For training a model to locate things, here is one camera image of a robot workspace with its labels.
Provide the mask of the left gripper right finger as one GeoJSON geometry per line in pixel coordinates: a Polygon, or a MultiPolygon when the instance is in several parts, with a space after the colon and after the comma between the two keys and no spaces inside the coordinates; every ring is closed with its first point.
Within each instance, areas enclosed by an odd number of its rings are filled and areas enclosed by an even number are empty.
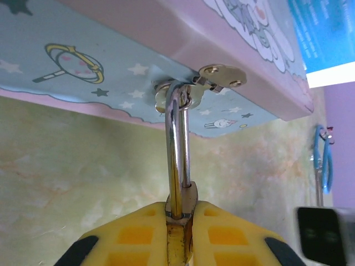
{"type": "Polygon", "coordinates": [[[195,208],[192,238],[194,265],[305,265],[277,233],[206,201],[195,208]]]}

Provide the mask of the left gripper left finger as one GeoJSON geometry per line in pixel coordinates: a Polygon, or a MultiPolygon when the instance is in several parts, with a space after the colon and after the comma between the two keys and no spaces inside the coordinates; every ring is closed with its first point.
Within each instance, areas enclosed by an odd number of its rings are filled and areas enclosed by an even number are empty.
{"type": "Polygon", "coordinates": [[[167,265],[165,203],[147,205],[84,233],[55,265],[167,265]]]}

